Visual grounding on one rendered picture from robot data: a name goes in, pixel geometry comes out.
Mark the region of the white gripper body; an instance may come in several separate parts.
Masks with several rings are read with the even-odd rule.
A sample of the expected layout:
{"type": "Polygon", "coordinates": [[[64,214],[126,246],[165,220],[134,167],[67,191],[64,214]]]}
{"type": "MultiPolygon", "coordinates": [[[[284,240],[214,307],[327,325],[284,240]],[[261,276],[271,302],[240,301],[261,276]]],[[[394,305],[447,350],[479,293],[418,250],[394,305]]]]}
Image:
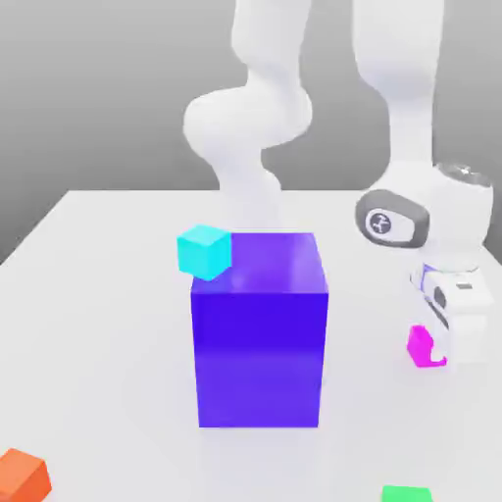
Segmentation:
{"type": "Polygon", "coordinates": [[[411,326],[424,326],[433,338],[431,358],[447,358],[447,365],[483,360],[490,310],[490,291],[482,272],[416,270],[410,274],[415,288],[411,326]]]}

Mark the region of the small magenta cube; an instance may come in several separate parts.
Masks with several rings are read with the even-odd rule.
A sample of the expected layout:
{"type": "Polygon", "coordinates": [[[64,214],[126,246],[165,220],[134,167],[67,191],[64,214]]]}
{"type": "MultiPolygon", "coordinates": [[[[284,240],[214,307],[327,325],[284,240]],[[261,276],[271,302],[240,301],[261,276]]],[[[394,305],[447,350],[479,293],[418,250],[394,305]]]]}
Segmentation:
{"type": "Polygon", "coordinates": [[[446,357],[442,357],[438,361],[432,360],[431,354],[433,347],[433,338],[424,326],[411,326],[407,342],[407,351],[416,367],[437,368],[447,365],[446,357]]]}

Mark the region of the small green cube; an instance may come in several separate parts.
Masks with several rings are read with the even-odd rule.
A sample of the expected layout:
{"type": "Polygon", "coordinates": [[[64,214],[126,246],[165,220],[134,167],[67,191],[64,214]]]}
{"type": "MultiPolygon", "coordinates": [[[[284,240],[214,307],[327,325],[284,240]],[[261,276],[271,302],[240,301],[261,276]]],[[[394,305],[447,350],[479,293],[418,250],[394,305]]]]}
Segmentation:
{"type": "Polygon", "coordinates": [[[433,499],[426,487],[385,485],[380,502],[433,502],[433,499]]]}

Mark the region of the small cyan cube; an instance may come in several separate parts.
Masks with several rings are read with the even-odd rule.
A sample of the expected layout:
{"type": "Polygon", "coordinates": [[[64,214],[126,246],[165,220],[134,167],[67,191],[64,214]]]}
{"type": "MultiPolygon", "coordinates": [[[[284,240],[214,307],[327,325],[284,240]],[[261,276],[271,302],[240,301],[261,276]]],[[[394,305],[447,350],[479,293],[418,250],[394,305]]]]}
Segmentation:
{"type": "Polygon", "coordinates": [[[176,238],[181,272],[206,281],[231,267],[231,233],[213,226],[198,225],[176,238]]]}

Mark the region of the small orange cube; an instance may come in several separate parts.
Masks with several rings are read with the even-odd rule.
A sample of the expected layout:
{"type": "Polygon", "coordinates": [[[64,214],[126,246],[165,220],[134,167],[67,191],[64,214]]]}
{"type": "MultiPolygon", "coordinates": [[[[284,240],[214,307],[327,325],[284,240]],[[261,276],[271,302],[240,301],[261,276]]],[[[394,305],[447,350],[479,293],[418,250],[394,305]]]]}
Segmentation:
{"type": "Polygon", "coordinates": [[[0,502],[43,502],[51,490],[44,460],[15,448],[0,457],[0,502]]]}

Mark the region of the large purple box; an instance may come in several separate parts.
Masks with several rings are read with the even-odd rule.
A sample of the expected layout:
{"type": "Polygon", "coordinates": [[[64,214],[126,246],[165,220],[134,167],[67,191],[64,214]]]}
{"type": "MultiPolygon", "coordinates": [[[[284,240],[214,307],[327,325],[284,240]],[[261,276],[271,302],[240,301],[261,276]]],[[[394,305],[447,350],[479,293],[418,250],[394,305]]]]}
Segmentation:
{"type": "Polygon", "coordinates": [[[192,282],[201,427],[317,427],[328,287],[309,232],[235,233],[232,265],[192,282]]]}

